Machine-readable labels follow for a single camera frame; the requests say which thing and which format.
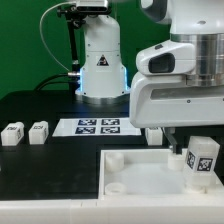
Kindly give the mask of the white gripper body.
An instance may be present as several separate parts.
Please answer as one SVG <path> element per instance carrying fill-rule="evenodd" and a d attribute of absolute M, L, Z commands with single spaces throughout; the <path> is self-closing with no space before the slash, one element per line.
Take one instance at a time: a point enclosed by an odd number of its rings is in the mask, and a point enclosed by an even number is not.
<path fill-rule="evenodd" d="M 139 128 L 224 124 L 224 86 L 189 87 L 182 75 L 145 76 L 131 84 L 130 122 Z"/>

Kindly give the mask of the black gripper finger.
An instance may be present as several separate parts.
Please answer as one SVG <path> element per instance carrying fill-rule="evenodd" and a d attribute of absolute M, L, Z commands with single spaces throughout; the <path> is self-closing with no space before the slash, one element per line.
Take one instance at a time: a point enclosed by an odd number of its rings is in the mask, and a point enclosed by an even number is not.
<path fill-rule="evenodd" d="M 175 135 L 174 127 L 167 127 L 165 129 L 165 136 L 172 148 L 174 154 L 181 155 L 182 154 L 182 145 L 178 141 Z"/>

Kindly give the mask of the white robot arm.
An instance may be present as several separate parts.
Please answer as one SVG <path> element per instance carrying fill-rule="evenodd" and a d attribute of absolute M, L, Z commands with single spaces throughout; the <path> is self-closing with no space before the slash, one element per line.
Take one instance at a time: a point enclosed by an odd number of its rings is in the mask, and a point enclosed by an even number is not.
<path fill-rule="evenodd" d="M 224 124 L 224 0 L 141 0 L 170 38 L 140 51 L 130 91 L 135 127 L 161 127 L 180 154 L 177 127 Z"/>

